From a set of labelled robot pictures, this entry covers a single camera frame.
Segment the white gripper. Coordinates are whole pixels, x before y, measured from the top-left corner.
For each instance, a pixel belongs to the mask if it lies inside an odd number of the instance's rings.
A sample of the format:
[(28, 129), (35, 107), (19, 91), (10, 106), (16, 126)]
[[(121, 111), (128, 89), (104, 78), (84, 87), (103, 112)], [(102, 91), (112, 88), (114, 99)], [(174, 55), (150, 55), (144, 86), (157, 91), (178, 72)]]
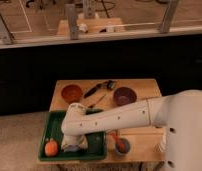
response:
[(64, 135), (61, 149), (64, 152), (77, 152), (88, 148), (88, 141), (85, 135), (68, 136)]

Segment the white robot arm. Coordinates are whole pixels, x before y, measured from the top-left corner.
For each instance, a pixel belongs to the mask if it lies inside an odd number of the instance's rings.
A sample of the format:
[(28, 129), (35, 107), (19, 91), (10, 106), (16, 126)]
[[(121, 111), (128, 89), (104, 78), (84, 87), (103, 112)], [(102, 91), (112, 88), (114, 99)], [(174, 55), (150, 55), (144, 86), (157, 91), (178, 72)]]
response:
[(72, 103), (61, 125), (61, 148), (65, 152), (87, 149), (86, 134), (89, 133), (165, 125), (163, 109), (167, 100), (167, 97), (148, 98), (90, 115), (86, 114), (87, 109), (83, 104)]

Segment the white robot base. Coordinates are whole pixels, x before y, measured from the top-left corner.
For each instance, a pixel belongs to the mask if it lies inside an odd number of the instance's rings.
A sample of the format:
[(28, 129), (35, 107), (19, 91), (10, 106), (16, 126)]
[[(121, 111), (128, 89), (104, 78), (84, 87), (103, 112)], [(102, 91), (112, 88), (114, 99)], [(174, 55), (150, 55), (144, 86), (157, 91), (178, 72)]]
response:
[(173, 95), (166, 109), (165, 171), (202, 171), (202, 91)]

